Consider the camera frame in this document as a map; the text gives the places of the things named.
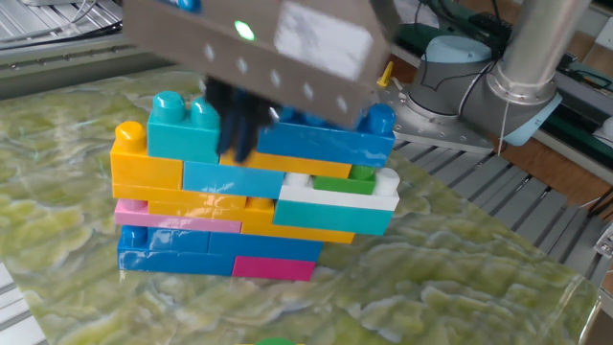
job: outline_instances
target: white cable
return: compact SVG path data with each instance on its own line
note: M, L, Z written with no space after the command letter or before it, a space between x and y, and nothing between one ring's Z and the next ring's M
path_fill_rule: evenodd
M53 29L45 29L45 30L40 30L40 31L33 32L33 33L27 33L27 34L18 34L18 35L12 36L12 37L0 39L0 43L9 43L9 42L14 42L14 41L22 40L22 39L31 39L31 38L36 38L36 37L39 37L39 36L42 36L42 35L48 35L50 33L56 32L56 31L65 30L70 25L75 24L78 21L82 20L83 17L85 17L85 15L87 15L89 12L91 12L92 9L94 9L94 6L96 6L96 4L98 4L98 0L94 0L94 2L91 4L91 6L87 10L85 10L83 13L79 14L83 10L83 8L85 7L86 3L87 3L87 0L83 0L79 10L77 11L77 13L75 13L75 17L73 17L73 19L70 22L68 22L68 24L64 24L62 26L58 26L58 27L53 28Z
M509 113L509 104L511 103L511 91L513 86L509 87L509 93L507 94L507 106L505 106L505 115L502 118L502 129L500 130L500 139L498 140L498 157L502 154L502 141L505 137L505 125L507 124L507 114Z

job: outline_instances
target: cable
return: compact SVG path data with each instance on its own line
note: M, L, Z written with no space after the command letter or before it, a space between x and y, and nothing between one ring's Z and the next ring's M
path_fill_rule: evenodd
M97 30L94 30L94 31L91 31L91 32L88 32L88 33L85 33L85 34L78 34L78 35L74 35L74 36L58 38L58 39L49 40L49 41L25 43L25 44L22 44L22 45L9 45L9 46L6 46L6 47L0 46L0 51L11 50L11 49L19 49L19 48L30 48L30 47L46 45L46 44L74 42L74 41L78 41L78 40L82 40L82 39L97 38L97 37L102 37L102 36L106 36L106 35L113 35L113 34L119 33L119 32L122 31L122 29L123 29L123 21L120 20L117 23L114 23L114 24L111 24L111 25L107 25L105 27L99 28Z
M40 36L43 36L43 35L48 35L48 34L56 32L56 31L65 30L68 26L70 26L72 24L75 24L78 21L82 20L83 17L85 17L89 12L91 12L94 9L94 6L96 6L98 4L98 0L94 0L92 5L87 10L85 10L83 13L79 14L85 8L85 4L86 3L87 3L87 0L83 0L79 10L77 11L77 13L75 13L75 16L68 22L68 24L64 24L62 26L58 26L58 27L53 28L53 29L45 29L45 30L40 30L40 31L33 32L33 33L18 34L18 35L12 36L12 37L0 39L0 43L10 43L10 42L14 42L14 41L17 41L17 40L32 39L32 38L37 38L37 37L40 37Z
M494 7L494 13L496 14L498 23L502 23L502 19L500 18L500 12L498 11L498 3L496 2L496 0L491 0L491 5Z
M414 22L415 22L415 30L416 30L416 32L417 32L417 34L418 34L418 35L420 35L420 32L419 32L419 26L418 26L418 24L419 24L419 15L420 15L421 6L423 6L423 1L424 1L424 0L420 0L420 1L418 2L418 7L417 7L417 9L416 9L416 11L415 11L415 19L414 19ZM458 21L457 17L456 17L456 16L455 16L455 15L454 15L454 14L453 14L453 13L452 13L450 10L449 10L449 8L446 6L446 4L444 3L444 1L443 1L443 0L439 0L439 4L440 4L440 5L441 5L441 7L443 8L443 10L446 12L446 14L447 14L447 20L449 20L449 21L451 21L451 22L456 22L456 23L459 23L459 21ZM441 13L439 13L439 12L435 11L434 9L433 9L433 12L435 12L435 14L436 14L436 15L440 15L440 16L445 17L445 15L442 15ZM427 55L427 53L426 53L426 52L424 52L424 53L423 53L423 59L424 59L424 65L423 65L423 74L421 75L420 85L421 85L421 86L424 86L424 87L427 87L427 88L429 88L429 89L431 89L431 90L433 90L433 91L437 92L437 91L439 91L439 87L441 87L441 85L442 85L444 82L446 82L446 81L451 81L451 80L454 80L454 79L460 79L460 78L466 78L466 77L472 77L472 76L480 76L479 78L481 78L481 76L483 76L484 74L489 74L489 73L490 73L490 72L493 70L493 68L494 68L495 64L496 64L496 63L497 63L497 62L500 60L500 58L501 58L501 57L497 57L497 58L494 60L494 62L493 62L491 65L490 65L490 67L489 67L487 70L485 70L485 71L479 71L479 72L474 72L474 73L468 73L468 74L461 75L461 76L451 76L451 77L447 77L447 78L444 78L444 79L440 80L440 81L439 81L439 83L437 83L437 84L436 84L436 86L431 86L431 85L428 85L428 84L426 84L426 83L425 83L425 79L426 79L426 76L427 76L427 74L428 74L428 63L429 63L429 62L428 62L428 55Z

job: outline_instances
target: blue lego block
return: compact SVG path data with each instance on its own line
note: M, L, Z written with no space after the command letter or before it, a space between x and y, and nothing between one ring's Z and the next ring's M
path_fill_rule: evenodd
M147 136L150 157L219 162L219 115L202 98L193 101L191 111L186 111L176 92L157 94L147 122Z
M371 106L356 130L322 124L310 114L285 108L280 121L263 128L258 152L324 160L368 167L383 167L394 146L396 115L387 104Z
M322 241L211 233L209 254L316 262L323 245Z
M394 211L279 200L272 223L380 236L385 233L393 214Z
M124 226L117 245L117 267L126 270L231 276L234 256L191 253L173 250L149 250L133 246L145 238L140 227Z
M185 162L183 189L186 191L278 199L284 172Z
M122 237L134 248L208 253L208 231L165 229L158 227L124 225Z
M148 228L148 249L208 253L208 231Z
M200 0L162 0L186 12L200 12Z

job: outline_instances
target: pink lego block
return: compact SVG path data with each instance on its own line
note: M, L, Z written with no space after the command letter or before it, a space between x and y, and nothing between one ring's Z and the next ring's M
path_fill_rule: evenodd
M315 262L237 256L232 275L308 282L313 269Z
M240 221L150 215L146 201L119 199L115 222L120 225L240 233Z

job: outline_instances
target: metal robot arm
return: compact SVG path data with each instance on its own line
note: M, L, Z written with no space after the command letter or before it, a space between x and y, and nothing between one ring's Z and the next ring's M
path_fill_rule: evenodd
M526 0L502 59L475 40L435 38L407 108L440 124L459 120L523 145L560 104L554 74L590 0Z

